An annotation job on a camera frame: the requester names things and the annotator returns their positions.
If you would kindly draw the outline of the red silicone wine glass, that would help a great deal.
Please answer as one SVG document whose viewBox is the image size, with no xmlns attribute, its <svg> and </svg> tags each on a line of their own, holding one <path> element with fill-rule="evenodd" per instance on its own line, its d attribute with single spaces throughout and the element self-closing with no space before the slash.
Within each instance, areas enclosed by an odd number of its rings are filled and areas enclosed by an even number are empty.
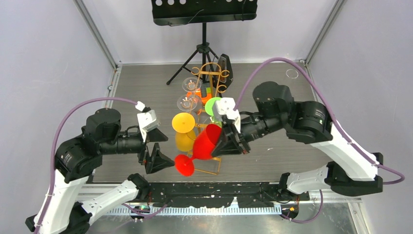
<svg viewBox="0 0 413 234">
<path fill-rule="evenodd" d="M 219 136 L 222 132 L 220 126 L 209 124 L 195 138 L 191 156 L 184 154 L 177 155 L 175 158 L 175 168 L 183 176 L 191 176 L 195 172 L 194 160 L 215 160 L 212 151 L 217 145 Z"/>
</svg>

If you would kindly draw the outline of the gold wire wine glass rack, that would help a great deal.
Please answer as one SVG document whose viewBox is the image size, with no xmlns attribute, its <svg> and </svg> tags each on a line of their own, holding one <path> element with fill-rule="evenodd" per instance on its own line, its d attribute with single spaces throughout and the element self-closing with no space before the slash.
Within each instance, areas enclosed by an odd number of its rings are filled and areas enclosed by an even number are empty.
<svg viewBox="0 0 413 234">
<path fill-rule="evenodd" d="M 232 77 L 226 64 L 215 62 L 208 62 L 200 68 L 193 67 L 190 72 L 195 78 L 184 80 L 183 89 L 187 91 L 186 99 L 190 101 L 189 112 L 196 115 L 196 134 L 200 134 L 209 124 L 221 126 L 213 117 L 212 105 L 222 98 L 221 93 L 226 91 Z"/>
</svg>

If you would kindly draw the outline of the clear tall flute glass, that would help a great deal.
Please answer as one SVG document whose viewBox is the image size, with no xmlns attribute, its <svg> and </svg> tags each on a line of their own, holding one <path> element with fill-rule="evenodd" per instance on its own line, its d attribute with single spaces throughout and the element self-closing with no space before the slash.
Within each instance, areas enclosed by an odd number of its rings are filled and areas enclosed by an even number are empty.
<svg viewBox="0 0 413 234">
<path fill-rule="evenodd" d="M 299 72 L 296 69 L 288 69 L 285 72 L 287 78 L 297 79 L 299 77 Z"/>
</svg>

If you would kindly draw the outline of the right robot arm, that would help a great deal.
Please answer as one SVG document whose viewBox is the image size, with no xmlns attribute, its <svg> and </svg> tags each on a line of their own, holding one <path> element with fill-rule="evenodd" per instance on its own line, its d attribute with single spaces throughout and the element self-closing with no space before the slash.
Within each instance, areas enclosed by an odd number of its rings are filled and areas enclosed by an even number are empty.
<svg viewBox="0 0 413 234">
<path fill-rule="evenodd" d="M 345 196 L 362 196 L 383 191 L 378 166 L 381 153 L 369 153 L 351 144 L 339 132 L 327 108 L 316 101 L 295 101 L 288 86 L 267 81 L 253 90 L 257 112 L 235 110 L 232 98 L 214 102 L 214 118 L 222 132 L 213 156 L 248 154 L 249 143 L 284 129 L 286 136 L 308 144 L 330 157 L 326 165 L 303 173 L 284 173 L 276 193 L 284 200 L 307 191 L 330 189 Z"/>
</svg>

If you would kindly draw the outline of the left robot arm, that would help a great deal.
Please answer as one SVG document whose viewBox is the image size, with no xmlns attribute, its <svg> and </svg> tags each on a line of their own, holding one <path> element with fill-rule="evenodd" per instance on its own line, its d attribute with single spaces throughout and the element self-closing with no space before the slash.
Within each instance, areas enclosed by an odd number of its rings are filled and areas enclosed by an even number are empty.
<svg viewBox="0 0 413 234">
<path fill-rule="evenodd" d="M 102 165 L 104 155 L 137 154 L 147 174 L 174 166 L 160 151 L 160 142 L 168 140 L 157 125 L 148 133 L 121 130 L 121 114 L 102 108 L 86 120 L 82 133 L 58 147 L 54 156 L 53 193 L 46 197 L 38 214 L 25 223 L 37 234 L 84 234 L 90 226 L 118 205 L 145 201 L 150 184 L 140 174 L 129 175 L 116 188 L 88 201 L 77 201 L 82 186 L 94 169 Z"/>
</svg>

